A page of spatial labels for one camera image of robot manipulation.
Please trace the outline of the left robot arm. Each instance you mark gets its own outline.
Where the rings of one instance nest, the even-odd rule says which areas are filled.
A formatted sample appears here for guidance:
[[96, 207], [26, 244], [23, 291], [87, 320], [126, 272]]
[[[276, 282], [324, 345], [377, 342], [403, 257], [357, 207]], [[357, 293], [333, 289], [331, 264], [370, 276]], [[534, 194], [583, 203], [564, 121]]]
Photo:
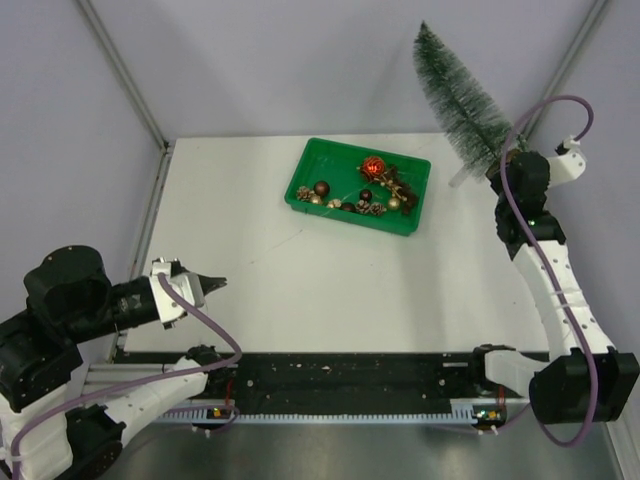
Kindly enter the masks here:
[[203, 317], [206, 297], [226, 285], [178, 260], [157, 259], [149, 276], [113, 284], [100, 253], [72, 245], [26, 274], [23, 311], [1, 325], [1, 468], [11, 479], [94, 479], [147, 425], [199, 394], [226, 387], [227, 361], [191, 348], [166, 372], [77, 399], [67, 390], [82, 343], [151, 322]]

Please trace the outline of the brown ribbon bow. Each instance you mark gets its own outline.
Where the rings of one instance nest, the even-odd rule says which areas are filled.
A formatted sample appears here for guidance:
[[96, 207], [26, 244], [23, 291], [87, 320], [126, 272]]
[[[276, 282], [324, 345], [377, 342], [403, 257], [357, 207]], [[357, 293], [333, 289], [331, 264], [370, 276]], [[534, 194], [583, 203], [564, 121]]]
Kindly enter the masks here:
[[396, 165], [391, 165], [375, 178], [375, 182], [389, 190], [393, 198], [400, 201], [400, 210], [404, 215], [409, 215], [417, 206], [419, 196], [411, 186], [399, 176]]

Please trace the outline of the small green christmas tree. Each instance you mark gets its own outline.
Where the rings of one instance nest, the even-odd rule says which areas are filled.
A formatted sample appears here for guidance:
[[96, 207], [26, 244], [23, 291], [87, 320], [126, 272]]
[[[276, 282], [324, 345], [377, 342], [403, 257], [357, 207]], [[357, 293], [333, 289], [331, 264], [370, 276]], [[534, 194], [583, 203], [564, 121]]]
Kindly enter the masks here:
[[438, 125], [462, 160], [462, 170], [498, 186], [502, 149], [512, 123], [425, 22], [414, 40], [413, 63]]

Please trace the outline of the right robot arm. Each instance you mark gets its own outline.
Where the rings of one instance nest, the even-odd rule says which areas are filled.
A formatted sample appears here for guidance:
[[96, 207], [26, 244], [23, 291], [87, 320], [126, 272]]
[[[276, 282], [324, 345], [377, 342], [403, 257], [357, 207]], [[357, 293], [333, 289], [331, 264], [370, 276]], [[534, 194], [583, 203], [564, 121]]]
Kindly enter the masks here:
[[498, 196], [496, 230], [525, 280], [542, 322], [549, 359], [537, 361], [512, 347], [481, 345], [466, 380], [487, 396], [501, 385], [529, 400], [544, 425], [617, 420], [639, 377], [639, 362], [604, 333], [570, 265], [566, 237], [546, 209], [553, 183], [551, 160], [537, 152], [514, 154], [491, 177]]

